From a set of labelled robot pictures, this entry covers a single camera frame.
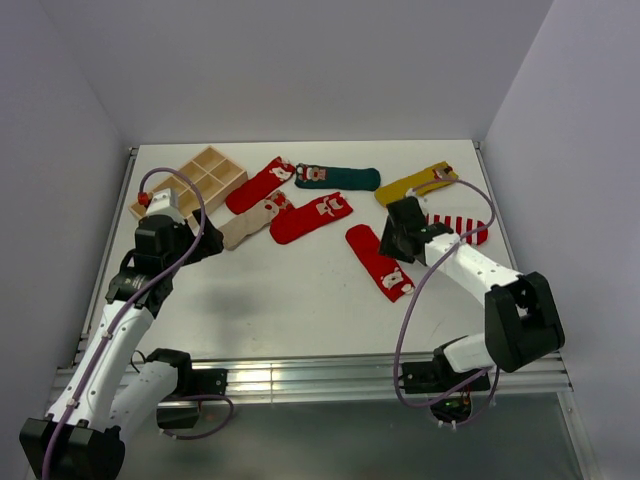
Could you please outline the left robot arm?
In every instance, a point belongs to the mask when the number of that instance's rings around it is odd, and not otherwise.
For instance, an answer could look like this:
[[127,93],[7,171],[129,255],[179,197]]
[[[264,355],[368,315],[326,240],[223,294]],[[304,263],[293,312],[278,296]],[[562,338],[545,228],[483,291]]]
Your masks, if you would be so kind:
[[179,213],[148,212],[107,293],[101,323],[63,393],[19,435],[39,479],[114,479],[127,441],[165,399],[221,400],[223,390],[197,392],[188,353],[157,349],[134,380],[119,387],[139,341],[173,290],[180,267],[223,250],[223,235],[201,209],[193,232]]

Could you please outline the red sock with santa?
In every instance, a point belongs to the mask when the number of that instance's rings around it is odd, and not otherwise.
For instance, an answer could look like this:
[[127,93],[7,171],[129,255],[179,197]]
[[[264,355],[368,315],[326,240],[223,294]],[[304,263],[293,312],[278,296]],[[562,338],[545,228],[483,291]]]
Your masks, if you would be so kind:
[[380,239],[370,226],[358,224],[347,230],[345,239],[378,289],[392,303],[415,291],[413,281],[398,262],[381,255]]

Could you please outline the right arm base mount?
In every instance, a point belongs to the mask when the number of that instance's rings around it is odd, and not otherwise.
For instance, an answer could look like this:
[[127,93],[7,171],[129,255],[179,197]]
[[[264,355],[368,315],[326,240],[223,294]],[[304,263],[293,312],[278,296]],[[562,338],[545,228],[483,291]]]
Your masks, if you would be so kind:
[[[409,395],[440,395],[461,382],[467,381],[481,369],[457,373],[440,361],[404,362],[399,376],[400,390]],[[466,383],[447,398],[430,407],[431,414],[439,425],[457,426],[471,418],[473,412],[472,394],[489,392],[492,388],[489,374],[484,372],[472,382]]]

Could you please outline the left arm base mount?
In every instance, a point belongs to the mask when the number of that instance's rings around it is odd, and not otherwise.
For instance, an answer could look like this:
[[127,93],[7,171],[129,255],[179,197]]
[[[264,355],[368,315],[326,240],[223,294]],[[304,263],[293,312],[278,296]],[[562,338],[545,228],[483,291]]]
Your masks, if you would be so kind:
[[228,370],[194,369],[185,390],[170,394],[156,410],[156,422],[162,429],[186,430],[193,428],[202,412],[202,402],[184,403],[182,398],[199,395],[224,395]]

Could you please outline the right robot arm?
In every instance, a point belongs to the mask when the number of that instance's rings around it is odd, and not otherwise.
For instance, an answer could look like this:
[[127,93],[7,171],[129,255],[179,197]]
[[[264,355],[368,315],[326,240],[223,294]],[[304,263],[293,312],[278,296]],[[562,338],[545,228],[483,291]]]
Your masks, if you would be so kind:
[[426,280],[441,272],[479,302],[484,330],[438,347],[430,361],[396,361],[400,389],[424,385],[445,392],[497,368],[513,373],[561,349],[564,328],[548,280],[538,272],[520,273],[478,251],[441,222],[430,224],[415,197],[387,207],[381,255],[425,266]]

